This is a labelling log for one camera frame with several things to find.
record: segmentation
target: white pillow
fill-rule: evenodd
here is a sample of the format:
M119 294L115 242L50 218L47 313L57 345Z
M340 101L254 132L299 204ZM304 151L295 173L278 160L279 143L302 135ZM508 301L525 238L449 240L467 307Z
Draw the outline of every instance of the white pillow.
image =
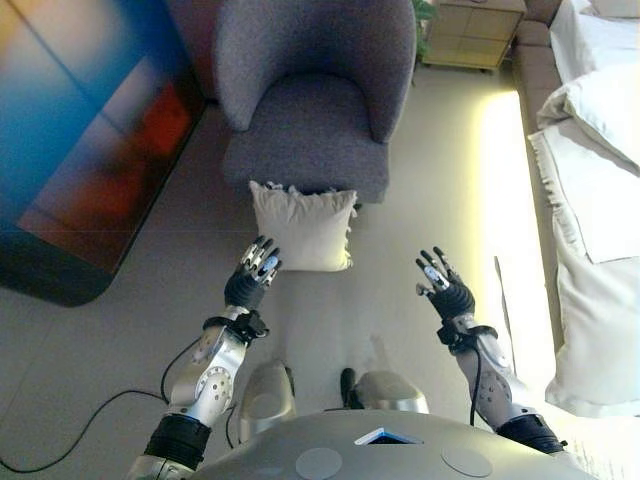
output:
M591 0L601 17L638 18L639 0Z
M565 343L547 401L584 417L640 415L640 257L594 265L562 236L556 246Z
M563 85L538 112L543 129L573 117L593 140L640 167L640 63L611 65Z
M260 235L280 247L283 270L337 272L351 266L346 247L354 190L303 195L293 186L286 192L253 180L249 188Z

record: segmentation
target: sunlight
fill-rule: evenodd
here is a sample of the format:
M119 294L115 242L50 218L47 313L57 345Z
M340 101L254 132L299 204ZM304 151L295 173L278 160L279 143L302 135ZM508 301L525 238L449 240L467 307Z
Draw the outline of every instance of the sunlight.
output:
M506 297L517 374L542 394L555 374L544 273L529 179L520 103L515 91L492 95L481 110L478 182L482 258L489 317L502 316L497 257Z

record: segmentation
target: bedside table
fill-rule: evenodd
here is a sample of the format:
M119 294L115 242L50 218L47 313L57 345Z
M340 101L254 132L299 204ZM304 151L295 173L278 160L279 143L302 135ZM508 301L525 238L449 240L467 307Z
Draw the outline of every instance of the bedside table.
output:
M500 67L527 11L524 0L440 0L428 35L425 64Z

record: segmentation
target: white bed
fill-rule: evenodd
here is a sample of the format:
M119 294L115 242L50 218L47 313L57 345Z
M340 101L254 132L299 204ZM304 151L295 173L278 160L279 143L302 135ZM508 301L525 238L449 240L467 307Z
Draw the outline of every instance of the white bed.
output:
M589 0L566 0L551 24L551 46L563 83L608 65L637 62L638 19L602 18Z
M640 478L639 32L638 19L563 0L551 26L563 86L530 136L553 206L565 339L542 413L600 480ZM533 361L519 355L516 367Z

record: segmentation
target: electric wire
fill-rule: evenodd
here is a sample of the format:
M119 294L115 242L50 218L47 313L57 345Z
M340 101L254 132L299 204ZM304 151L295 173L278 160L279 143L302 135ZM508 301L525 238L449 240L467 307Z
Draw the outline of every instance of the electric wire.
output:
M69 456L69 454L71 454L71 452L78 446L78 444L80 443L80 440L82 440L82 438L84 437L85 433L87 433L87 430L89 429L89 427L91 426L93 421L96 419L98 414L102 410L104 410L104 408L106 408L107 405L109 405L111 402L113 402L114 400L116 400L116 399L118 399L118 398L120 398L120 397L122 397L124 395L127 395L127 394L143 395L143 396L148 396L148 397L152 397L152 398L157 398L158 400L162 400L162 397L160 397L160 395L152 393L152 392L146 392L144 390L135 390L135 389L123 390L122 392L116 393L111 398L109 398L108 400L103 402L102 405L100 405L100 407L98 407L98 409L95 412L93 412L93 415L91 415L91 417L89 418L89 420L85 424L84 428L80 432L80 435L78 435L78 437L71 444L71 446L67 449L67 451L64 452L58 458L56 458L55 460L53 460L53 461L51 461L51 462L49 462L46 465L43 465L41 467L30 468L30 469L21 469L21 468L12 467L11 465L9 465L7 462L5 462L4 460L2 460L0 458L0 465L2 465L4 468L6 468L7 470L9 470L9 471L11 471L13 473L36 473L36 472L42 472L43 470L46 470L48 468L53 467L54 465L57 465L62 460L67 458Z
M225 422L224 426L224 434L227 437L227 444L232 450L236 447L231 442L231 436L229 435L229 424L231 423L231 417L233 416L233 411L236 409L236 405L237 404L234 403L233 405L231 405L231 407L229 407L229 416L227 417L227 421Z
M167 368L165 368L162 374L162 380L160 381L160 392L161 392L160 395L158 395L157 393L147 392L145 390L137 390L137 389L127 389L127 390L123 390L122 392L116 393L115 395L111 396L109 399L102 402L102 404L93 412L91 417L89 417L89 420L85 423L84 428L82 429L80 434L76 437L76 439L71 444L71 446L55 460L52 460L51 462L41 467L23 469L23 468L17 468L12 465L9 465L6 461L2 459L2 457L0 457L0 465L2 465L4 468L9 470L10 472L20 473L20 474L42 472L44 470L47 470L48 468L53 467L54 465L57 465L58 463L63 461L65 458L67 458L71 454L71 452L73 452L73 450L78 446L80 441L83 439L84 435L87 433L87 430L89 430L89 427L91 426L93 421L96 419L96 417L100 414L100 412L102 412L102 410L104 410L107 407L107 405L109 405L111 402L113 402L114 400L117 400L120 397L123 397L124 395L131 394L131 395L141 395L141 396L156 398L164 402L166 405L168 405L169 400L164 393L164 385L165 385L167 374L169 373L169 370L171 370L171 367L173 367L173 365L180 359L180 357L182 357L191 347L193 347L198 342L198 340L200 340L200 337L196 338L193 342L191 342L189 346L183 349L176 357L174 357L173 360L171 360L169 365L167 365Z
M169 374L169 370L171 370L171 367L173 367L173 365L180 359L180 357L182 357L182 355L187 353L187 351L190 350L191 347L193 347L196 343L198 343L198 340L200 340L200 337L196 338L193 342L187 345L173 360L171 360L169 365L167 365L167 368L165 368L164 372L162 372L162 379L160 380L160 396L162 397L162 401L164 401L164 403L167 405L169 405L169 398L165 393L164 385L165 385L165 382L167 381L167 375Z
M476 352L478 358L478 369L476 370L476 384L473 387L473 394L471 395L471 411L469 412L469 425L472 427L475 423L476 404L478 403L478 390L480 389L480 376L482 374L482 357L476 342L470 345L471 349Z

